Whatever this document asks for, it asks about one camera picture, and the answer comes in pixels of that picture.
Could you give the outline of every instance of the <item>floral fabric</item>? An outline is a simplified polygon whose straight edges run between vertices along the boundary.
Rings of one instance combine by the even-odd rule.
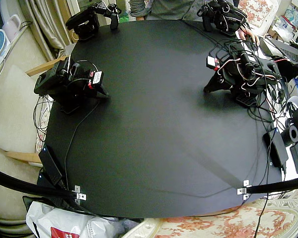
[[[37,125],[40,130],[37,130],[37,135],[36,135],[36,144],[35,144],[35,152],[40,153],[42,150],[42,147],[44,143],[42,141],[45,141],[45,132],[48,127],[49,123],[49,118],[50,118],[50,111],[53,105],[53,99],[48,96],[48,98],[44,98],[44,103],[42,104],[42,109],[39,116],[39,119],[37,121]]]
[[[247,204],[238,210],[236,208],[229,210],[233,210],[233,212],[211,217],[163,219],[154,238],[253,238],[262,208]],[[297,219],[298,214],[292,210],[266,208],[261,218],[257,237],[272,238],[281,236]]]
[[[248,23],[259,28],[273,6],[269,0],[240,0],[238,8],[247,14]]]

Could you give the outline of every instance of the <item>curtain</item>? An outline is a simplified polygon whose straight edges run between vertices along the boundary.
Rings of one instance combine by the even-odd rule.
[[[72,43],[58,0],[19,0],[24,17],[31,21],[32,33],[48,60],[66,54]]]

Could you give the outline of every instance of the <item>wooden edge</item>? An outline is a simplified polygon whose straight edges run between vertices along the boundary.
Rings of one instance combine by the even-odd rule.
[[[5,151],[4,154],[10,158],[14,158],[17,160],[27,161],[27,162],[35,162],[35,163],[42,163],[39,154],[37,153],[22,153],[22,152],[12,152],[12,151]]]
[[[54,65],[56,62],[58,62],[58,61],[60,61],[60,60],[65,60],[66,57],[67,57],[67,56],[63,56],[63,57],[60,57],[60,58],[58,58],[58,59],[54,59],[54,60],[52,60],[52,61],[49,61],[49,62],[47,62],[47,63],[44,63],[44,64],[42,64],[42,65],[39,65],[39,66],[37,66],[37,67],[35,67],[35,68],[33,68],[33,69],[30,69],[30,70],[26,71],[25,73],[31,77],[31,76],[34,76],[34,75],[36,75],[36,74],[38,74],[38,73],[41,73],[41,72],[43,72],[43,71],[47,71],[47,70],[53,68],[53,65]]]

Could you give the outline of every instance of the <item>person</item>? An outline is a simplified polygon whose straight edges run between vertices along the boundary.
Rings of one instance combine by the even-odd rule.
[[[238,6],[239,0],[227,0],[227,2]],[[130,0],[130,15],[136,17],[137,21],[157,19],[202,21],[197,12],[204,4],[204,0],[151,0],[151,8],[146,8],[145,0]],[[246,35],[249,35],[259,46],[258,36],[250,29],[241,27],[238,34],[242,40],[246,40]]]

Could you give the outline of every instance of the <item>black tabletop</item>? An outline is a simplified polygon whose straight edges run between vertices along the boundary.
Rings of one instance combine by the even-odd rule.
[[[214,74],[205,66],[213,46],[184,22],[166,20],[100,27],[77,43],[73,59],[96,64],[111,95],[80,125],[68,155],[70,189],[87,194],[84,208],[119,217],[205,214],[240,205],[236,189],[245,179],[260,183],[262,122],[228,91],[203,93]],[[94,105],[65,115],[54,103],[46,143],[63,167],[74,129]],[[269,166],[269,182],[280,180]]]

